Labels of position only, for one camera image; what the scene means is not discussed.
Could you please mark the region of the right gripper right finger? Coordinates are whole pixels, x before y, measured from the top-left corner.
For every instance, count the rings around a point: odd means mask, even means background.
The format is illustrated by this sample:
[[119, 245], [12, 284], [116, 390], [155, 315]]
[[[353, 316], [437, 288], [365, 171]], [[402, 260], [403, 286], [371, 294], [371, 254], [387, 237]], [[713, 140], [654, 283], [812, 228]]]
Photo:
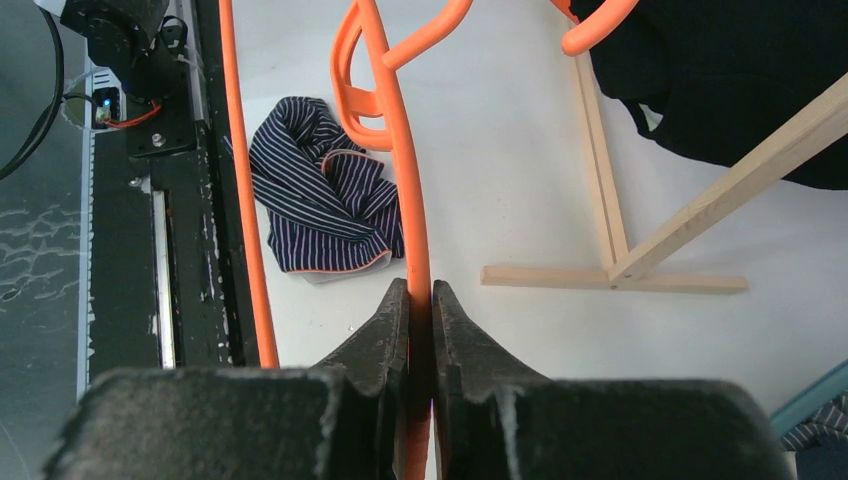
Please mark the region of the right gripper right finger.
[[433, 286], [443, 479], [788, 479], [765, 414], [713, 380], [554, 380]]

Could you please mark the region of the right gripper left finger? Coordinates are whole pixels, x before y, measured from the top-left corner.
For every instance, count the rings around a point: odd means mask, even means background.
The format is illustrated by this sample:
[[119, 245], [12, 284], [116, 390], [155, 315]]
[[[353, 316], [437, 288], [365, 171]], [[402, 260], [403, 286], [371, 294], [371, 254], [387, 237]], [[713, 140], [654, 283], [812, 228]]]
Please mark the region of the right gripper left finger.
[[46, 479], [400, 479], [407, 284], [306, 368], [116, 369], [62, 429]]

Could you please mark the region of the navy striped underwear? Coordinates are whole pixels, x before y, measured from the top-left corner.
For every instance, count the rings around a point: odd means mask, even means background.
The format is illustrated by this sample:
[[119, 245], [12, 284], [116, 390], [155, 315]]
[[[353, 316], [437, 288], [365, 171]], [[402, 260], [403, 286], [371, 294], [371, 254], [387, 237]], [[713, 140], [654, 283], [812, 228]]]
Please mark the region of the navy striped underwear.
[[283, 273], [320, 285], [404, 258], [396, 184], [324, 100], [279, 100], [248, 157], [254, 197], [267, 210], [267, 243]]

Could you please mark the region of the orange hanger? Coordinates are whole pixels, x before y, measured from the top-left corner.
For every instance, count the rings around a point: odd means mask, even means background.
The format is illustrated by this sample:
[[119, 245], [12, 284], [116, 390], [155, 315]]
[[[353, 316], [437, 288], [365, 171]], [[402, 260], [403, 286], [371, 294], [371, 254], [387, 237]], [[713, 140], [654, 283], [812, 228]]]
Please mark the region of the orange hanger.
[[[605, 1], [563, 37], [565, 54], [574, 57], [593, 150], [601, 216], [599, 240], [606, 252], [605, 271], [630, 251], [600, 120], [597, 91], [586, 51], [608, 36], [634, 9], [633, 1]], [[373, 1], [354, 1], [345, 14], [331, 50], [330, 71], [340, 122], [357, 144], [391, 155], [397, 177], [411, 301], [408, 341], [410, 394], [405, 437], [406, 479], [426, 475], [434, 373], [431, 314], [431, 276], [425, 207], [398, 70], [452, 33], [471, 7], [450, 1], [426, 25], [391, 46], [378, 7]], [[218, 4], [227, 107], [232, 134], [239, 208], [247, 248], [248, 279], [260, 364], [279, 364], [272, 325], [254, 204], [254, 192], [243, 106], [239, 85], [233, 5]]]

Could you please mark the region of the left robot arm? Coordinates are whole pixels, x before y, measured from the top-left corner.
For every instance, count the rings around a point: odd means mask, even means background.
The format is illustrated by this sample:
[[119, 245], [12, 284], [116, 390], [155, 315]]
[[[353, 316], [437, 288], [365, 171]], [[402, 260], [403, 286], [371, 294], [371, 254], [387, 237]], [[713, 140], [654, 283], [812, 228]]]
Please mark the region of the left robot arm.
[[187, 24], [167, 13], [163, 0], [58, 0], [34, 4], [87, 41], [89, 59], [107, 67], [131, 98], [172, 96], [183, 82], [178, 58]]

